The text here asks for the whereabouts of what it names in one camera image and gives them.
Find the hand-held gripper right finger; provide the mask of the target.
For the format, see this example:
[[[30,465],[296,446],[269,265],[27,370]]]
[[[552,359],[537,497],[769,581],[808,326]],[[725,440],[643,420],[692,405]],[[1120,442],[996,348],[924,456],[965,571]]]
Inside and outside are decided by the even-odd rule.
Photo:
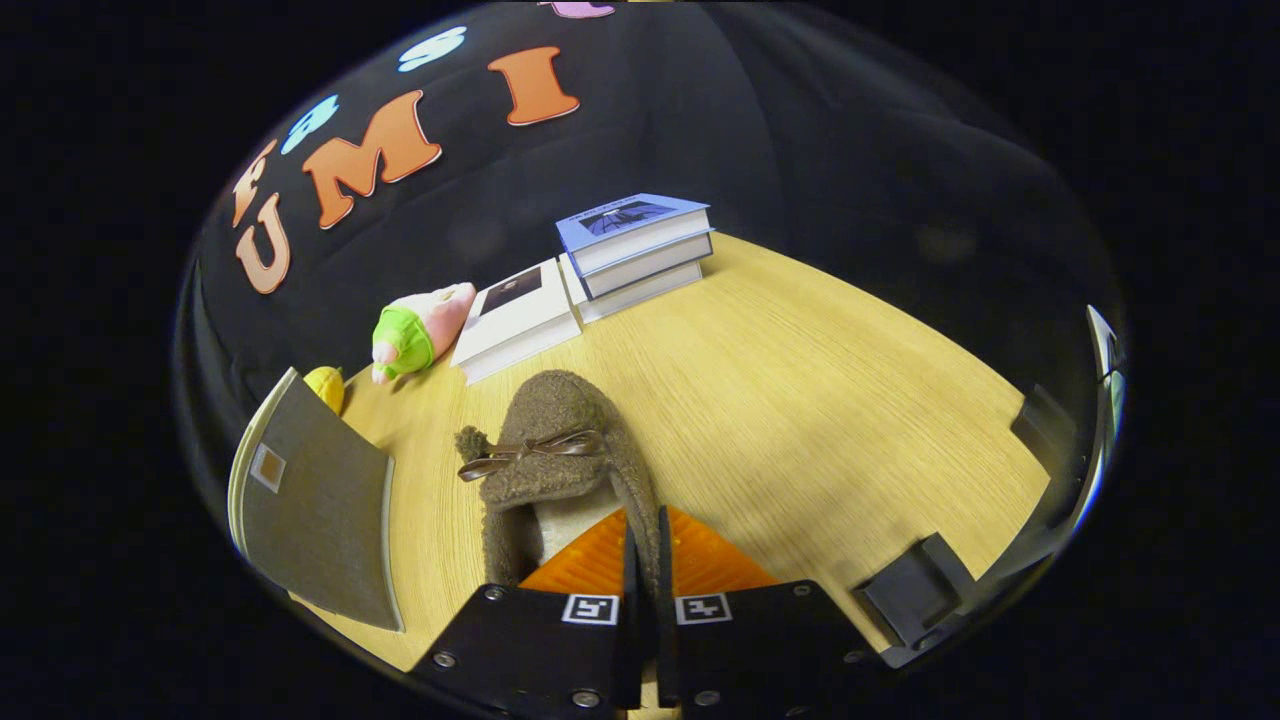
[[[707,524],[660,510],[657,693],[681,716],[844,716],[890,669],[814,580],[780,582]]]

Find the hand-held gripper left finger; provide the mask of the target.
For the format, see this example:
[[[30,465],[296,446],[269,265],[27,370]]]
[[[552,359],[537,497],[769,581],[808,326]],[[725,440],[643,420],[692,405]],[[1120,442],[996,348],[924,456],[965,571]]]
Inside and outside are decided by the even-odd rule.
[[[623,716],[640,701],[640,605],[617,510],[522,583],[476,588],[410,675],[481,716]]]

